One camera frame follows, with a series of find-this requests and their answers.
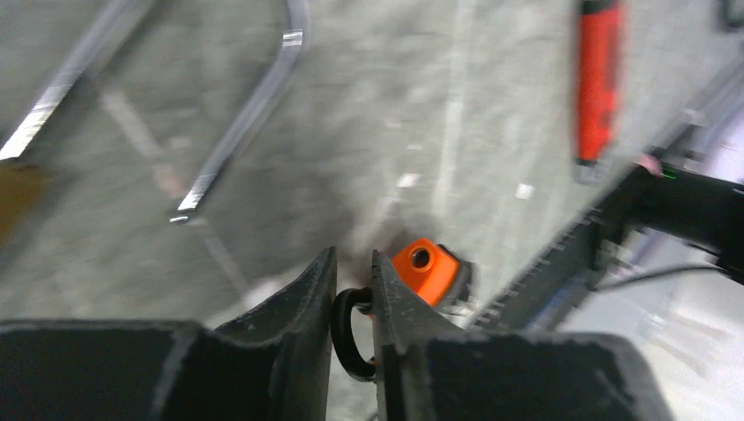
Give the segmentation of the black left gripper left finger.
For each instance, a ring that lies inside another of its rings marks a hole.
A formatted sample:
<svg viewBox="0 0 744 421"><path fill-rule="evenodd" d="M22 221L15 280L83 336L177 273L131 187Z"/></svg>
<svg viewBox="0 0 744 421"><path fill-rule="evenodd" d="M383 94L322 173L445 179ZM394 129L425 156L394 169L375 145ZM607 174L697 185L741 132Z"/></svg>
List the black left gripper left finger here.
<svg viewBox="0 0 744 421"><path fill-rule="evenodd" d="M1 324L4 420L322 420L337 255L210 330L191 321Z"/></svg>

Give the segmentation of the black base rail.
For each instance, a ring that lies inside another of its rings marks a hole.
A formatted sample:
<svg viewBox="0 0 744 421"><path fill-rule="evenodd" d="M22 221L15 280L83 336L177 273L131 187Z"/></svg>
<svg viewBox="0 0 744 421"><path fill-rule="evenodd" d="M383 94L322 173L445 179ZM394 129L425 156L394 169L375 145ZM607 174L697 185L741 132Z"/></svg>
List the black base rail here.
<svg viewBox="0 0 744 421"><path fill-rule="evenodd" d="M470 320L471 331L552 329L619 262L629 234L648 228L714 255L716 268L743 279L743 187L700 172L743 109L743 60L723 68L647 150L654 174L631 166Z"/></svg>

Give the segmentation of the red handled adjustable wrench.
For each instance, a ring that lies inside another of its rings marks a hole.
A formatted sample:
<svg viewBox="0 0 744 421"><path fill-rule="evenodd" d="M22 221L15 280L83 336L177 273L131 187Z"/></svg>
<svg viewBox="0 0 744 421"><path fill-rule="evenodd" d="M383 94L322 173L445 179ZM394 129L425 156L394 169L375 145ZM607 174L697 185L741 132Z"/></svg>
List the red handled adjustable wrench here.
<svg viewBox="0 0 744 421"><path fill-rule="evenodd" d="M621 1L580 1L576 19L576 179L605 178L619 107Z"/></svg>

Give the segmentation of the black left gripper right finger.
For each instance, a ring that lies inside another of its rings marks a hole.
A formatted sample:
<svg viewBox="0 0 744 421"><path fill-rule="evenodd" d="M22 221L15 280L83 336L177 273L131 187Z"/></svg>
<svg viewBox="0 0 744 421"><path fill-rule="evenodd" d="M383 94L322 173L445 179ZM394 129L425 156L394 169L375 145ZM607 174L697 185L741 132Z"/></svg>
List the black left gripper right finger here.
<svg viewBox="0 0 744 421"><path fill-rule="evenodd" d="M453 330L411 343L396 367L376 380L380 419L674 416L628 339L592 332L471 332L451 324Z"/></svg>

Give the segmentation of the brass padlock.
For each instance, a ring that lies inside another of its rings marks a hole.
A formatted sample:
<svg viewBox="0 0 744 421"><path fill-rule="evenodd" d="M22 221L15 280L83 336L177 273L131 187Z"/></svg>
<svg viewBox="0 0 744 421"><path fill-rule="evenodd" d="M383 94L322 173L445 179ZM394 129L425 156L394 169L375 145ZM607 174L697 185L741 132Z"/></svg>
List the brass padlock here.
<svg viewBox="0 0 744 421"><path fill-rule="evenodd" d="M1 4L1 242L32 227L61 152L95 93L140 151L190 129L205 146L172 191L174 224L206 214L233 238L288 229L254 182L225 192L225 172L283 96L311 35L306 1L4 1Z"/></svg>

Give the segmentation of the small orange black padlock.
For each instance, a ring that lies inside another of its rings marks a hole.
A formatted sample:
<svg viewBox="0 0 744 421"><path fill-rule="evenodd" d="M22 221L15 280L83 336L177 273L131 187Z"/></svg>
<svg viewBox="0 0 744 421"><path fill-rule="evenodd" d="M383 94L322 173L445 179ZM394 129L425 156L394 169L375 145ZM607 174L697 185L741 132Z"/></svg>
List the small orange black padlock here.
<svg viewBox="0 0 744 421"><path fill-rule="evenodd" d="M330 330L341 366L359 382L374 382L394 368L411 343L453 330L446 320L466 308L475 264L441 243L421 238L394 256L373 252L371 278L362 288L341 291L333 301ZM369 317L374 355L361 355L352 313Z"/></svg>

